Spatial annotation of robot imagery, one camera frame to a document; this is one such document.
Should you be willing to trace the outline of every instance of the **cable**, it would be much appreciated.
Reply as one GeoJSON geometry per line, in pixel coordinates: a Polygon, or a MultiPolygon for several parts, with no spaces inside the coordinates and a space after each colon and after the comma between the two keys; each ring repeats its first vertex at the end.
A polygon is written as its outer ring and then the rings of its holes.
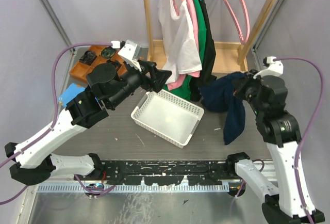
{"type": "MultiPolygon", "coordinates": [[[[0,168],[2,168],[5,164],[7,164],[8,162],[10,162],[12,159],[16,158],[17,156],[19,156],[20,154],[22,154],[25,150],[29,149],[31,146],[33,146],[34,144],[36,144],[38,141],[40,141],[42,138],[44,138],[55,126],[56,121],[57,121],[57,117],[58,117],[58,103],[57,103],[57,97],[56,97],[56,86],[55,86],[55,71],[56,71],[56,67],[58,64],[58,61],[61,59],[61,57],[69,50],[75,48],[75,47],[81,47],[81,46],[112,46],[112,43],[95,43],[95,42],[83,42],[83,43],[76,43],[76,44],[72,44],[68,47],[66,47],[65,49],[63,49],[58,56],[56,57],[54,64],[53,64],[53,68],[52,68],[52,93],[53,93],[53,102],[54,102],[54,117],[53,117],[53,121],[51,123],[51,126],[49,127],[49,129],[47,129],[44,133],[42,133],[38,138],[34,139],[31,143],[29,143],[28,145],[26,145],[25,147],[23,147],[19,152],[13,154],[12,156],[10,156],[9,158],[5,159],[2,163],[0,163],[0,168]]],[[[6,204],[9,203],[11,201],[13,201],[14,199],[16,199],[20,194],[22,194],[24,192],[24,190],[27,188],[27,186],[25,186],[20,192],[18,192],[17,195],[15,195],[14,197],[4,201],[4,202],[0,202],[0,205],[2,204],[6,204]]]]}
{"type": "Polygon", "coordinates": [[[309,220],[309,223],[315,224],[314,221],[313,221],[313,218],[311,217],[311,215],[310,215],[310,213],[307,209],[307,204],[306,204],[303,189],[302,189],[302,186],[301,186],[301,180],[300,180],[300,175],[299,175],[298,164],[299,164],[299,157],[300,157],[300,154],[301,154],[301,150],[302,150],[303,145],[304,145],[304,143],[307,139],[307,134],[308,134],[312,124],[314,123],[315,118],[316,118],[316,116],[319,112],[320,106],[321,106],[321,100],[322,100],[323,94],[324,94],[324,77],[323,77],[323,73],[321,72],[321,69],[314,62],[312,62],[308,59],[298,58],[298,57],[297,58],[277,58],[274,61],[277,61],[277,60],[301,60],[301,61],[308,62],[309,64],[311,64],[318,71],[319,76],[320,76],[321,90],[320,90],[319,100],[318,100],[318,103],[317,103],[317,105],[314,109],[313,115],[311,116],[311,119],[310,119],[310,121],[307,125],[307,128],[305,130],[303,138],[299,142],[297,150],[295,151],[295,155],[294,155],[294,174],[295,174],[295,180],[296,180],[296,183],[297,183],[299,197],[300,197],[302,206],[305,210],[306,216],[309,220]]]}
{"type": "Polygon", "coordinates": [[[17,197],[20,196],[21,193],[23,193],[23,192],[26,190],[26,188],[27,188],[27,185],[25,185],[25,186],[23,187],[23,189],[21,189],[21,191],[18,192],[18,193],[17,193],[15,196],[13,196],[12,198],[10,198],[10,199],[8,199],[8,200],[6,200],[6,201],[0,202],[0,205],[5,205],[5,204],[7,204],[7,203],[9,203],[9,202],[11,202],[11,201],[13,201],[13,200],[15,200],[17,197]]]}
{"type": "Polygon", "coordinates": [[[82,188],[87,191],[90,194],[95,194],[95,195],[100,195],[100,196],[104,196],[106,194],[108,194],[110,191],[112,191],[115,188],[115,185],[112,185],[110,188],[108,189],[104,189],[104,190],[99,190],[99,191],[92,191],[89,188],[87,188],[86,186],[84,186],[84,184],[82,183],[82,181],[80,180],[80,178],[78,177],[78,175],[74,175],[74,177],[76,178],[76,180],[79,182],[79,184],[82,186],[82,188]]]}
{"type": "Polygon", "coordinates": [[[104,188],[104,180],[105,180],[106,176],[107,176],[107,171],[104,171],[103,172],[103,178],[101,180],[101,184],[102,184],[103,188],[104,188]]]}

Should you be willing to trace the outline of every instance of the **blue block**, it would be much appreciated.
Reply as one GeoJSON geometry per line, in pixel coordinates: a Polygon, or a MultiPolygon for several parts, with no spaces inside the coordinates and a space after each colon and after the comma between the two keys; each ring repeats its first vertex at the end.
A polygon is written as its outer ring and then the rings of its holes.
{"type": "Polygon", "coordinates": [[[72,83],[66,90],[65,92],[58,97],[58,102],[60,105],[63,107],[66,107],[68,102],[73,100],[79,93],[83,92],[85,90],[84,87],[79,86],[75,83],[72,83]]]}

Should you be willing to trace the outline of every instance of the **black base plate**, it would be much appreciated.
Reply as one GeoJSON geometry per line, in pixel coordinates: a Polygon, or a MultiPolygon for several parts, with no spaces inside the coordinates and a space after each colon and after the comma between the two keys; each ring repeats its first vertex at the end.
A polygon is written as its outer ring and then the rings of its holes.
{"type": "MultiPolygon", "coordinates": [[[[142,178],[146,185],[178,185],[184,176],[189,185],[221,185],[222,180],[238,179],[227,173],[223,161],[102,161],[102,164],[105,183],[111,185],[140,185],[142,178]]],[[[88,176],[80,179],[95,180],[88,176]]]]}

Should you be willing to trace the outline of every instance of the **white plastic basket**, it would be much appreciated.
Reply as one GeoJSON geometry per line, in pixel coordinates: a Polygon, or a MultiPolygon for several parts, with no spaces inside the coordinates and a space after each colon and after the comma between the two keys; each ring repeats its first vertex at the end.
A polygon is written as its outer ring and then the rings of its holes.
{"type": "Polygon", "coordinates": [[[204,110],[168,91],[147,92],[131,117],[137,125],[183,148],[195,132],[204,110]]]}

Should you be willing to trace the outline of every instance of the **wooden clothes rack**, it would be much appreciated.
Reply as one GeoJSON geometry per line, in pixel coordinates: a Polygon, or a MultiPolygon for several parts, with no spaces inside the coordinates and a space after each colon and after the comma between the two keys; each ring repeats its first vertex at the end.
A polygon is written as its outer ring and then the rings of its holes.
{"type": "MultiPolygon", "coordinates": [[[[153,39],[153,30],[150,12],[150,0],[144,1],[144,11],[148,34],[148,60],[157,63],[159,68],[162,68],[166,63],[166,56],[162,40],[153,39]]],[[[213,73],[231,73],[235,71],[247,71],[246,56],[252,45],[254,44],[264,22],[267,19],[276,0],[266,0],[261,12],[253,25],[249,39],[245,45],[239,42],[214,42],[216,48],[216,60],[214,62],[213,73]]]]}

